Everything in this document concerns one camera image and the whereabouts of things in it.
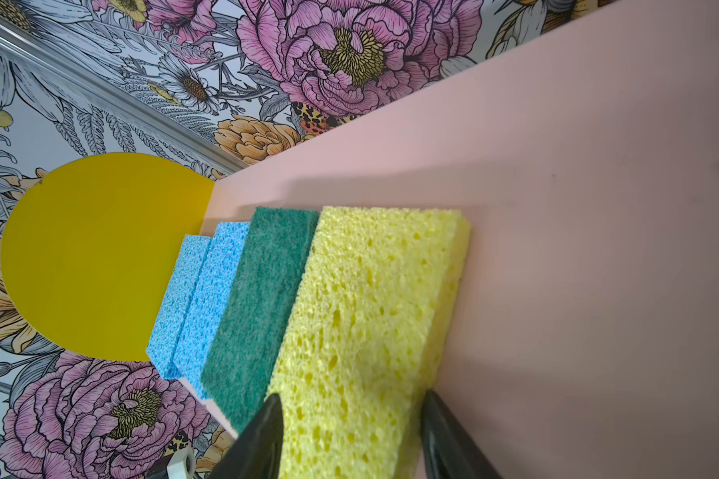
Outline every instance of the sponge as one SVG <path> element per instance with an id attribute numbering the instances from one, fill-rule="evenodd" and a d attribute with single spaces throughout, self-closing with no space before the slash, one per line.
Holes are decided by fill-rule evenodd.
<path id="1" fill-rule="evenodd" d="M 208 359 L 211 342 L 229 301 L 249 226 L 250 223 L 245 222 L 219 223 L 216 227 L 175 348 L 173 361 L 200 399 L 208 398 L 200 382 L 202 366 Z"/>
<path id="2" fill-rule="evenodd" d="M 173 274 L 165 290 L 163 303 L 157 312 L 146 354 L 152 359 L 160 376 L 165 379 L 181 377 L 181 373 L 173 363 L 173 352 L 210 243 L 211 238 L 205 236 L 184 236 L 179 259 L 173 266 Z"/>
<path id="3" fill-rule="evenodd" d="M 457 211 L 322 211 L 268 390 L 280 477 L 412 477 L 469 231 Z"/>
<path id="4" fill-rule="evenodd" d="M 319 213 L 257 208 L 202 386 L 237 431 L 264 403 Z"/>

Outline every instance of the daisy illustration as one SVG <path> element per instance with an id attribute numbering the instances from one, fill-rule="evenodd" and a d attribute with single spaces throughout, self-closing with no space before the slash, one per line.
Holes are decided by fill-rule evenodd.
<path id="1" fill-rule="evenodd" d="M 202 113 L 217 113 L 218 91 L 174 54 L 166 53 L 158 63 L 163 88 L 185 107 Z"/>

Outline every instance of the floral wallpaper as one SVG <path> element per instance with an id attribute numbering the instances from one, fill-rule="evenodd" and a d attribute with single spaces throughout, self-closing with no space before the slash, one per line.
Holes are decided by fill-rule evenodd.
<path id="1" fill-rule="evenodd" d="M 223 176 L 74 92 L 0 59 L 3 65 L 12 74 L 0 83 L 0 237 L 21 196 L 82 155 L 160 148 L 198 174 Z M 0 477 L 143 477 L 159 457 L 187 445 L 201 477 L 232 442 L 151 363 L 93 359 L 42 337 L 14 307 L 0 273 Z"/>
<path id="2" fill-rule="evenodd" d="M 0 0 L 0 15 L 255 164 L 611 1 Z M 0 56 L 0 237 L 46 172 L 114 151 L 224 175 Z M 203 477 L 232 442 L 149 362 L 43 338 L 0 273 L 0 478 L 136 479 L 190 444 Z"/>
<path id="3" fill-rule="evenodd" d="M 0 15 L 253 164 L 612 1 L 0 0 Z M 100 111 L 2 57 L 0 128 L 13 91 L 80 155 L 101 152 Z M 185 155 L 105 120 L 123 149 L 135 133 Z"/>

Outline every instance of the pink shelf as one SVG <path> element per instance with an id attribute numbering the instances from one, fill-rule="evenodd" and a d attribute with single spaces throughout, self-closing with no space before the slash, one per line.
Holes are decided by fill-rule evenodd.
<path id="1" fill-rule="evenodd" d="M 719 477 L 719 0 L 622 0 L 282 152 L 203 233 L 259 205 L 464 211 L 437 389 L 507 479 Z"/>

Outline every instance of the orange flower illustration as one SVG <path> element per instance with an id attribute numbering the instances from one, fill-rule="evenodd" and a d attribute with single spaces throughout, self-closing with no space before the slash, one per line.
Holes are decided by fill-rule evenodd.
<path id="1" fill-rule="evenodd" d="M 303 141 L 298 132 L 288 125 L 236 115 L 234 120 L 225 120 L 218 124 L 215 139 L 221 148 L 249 165 Z"/>

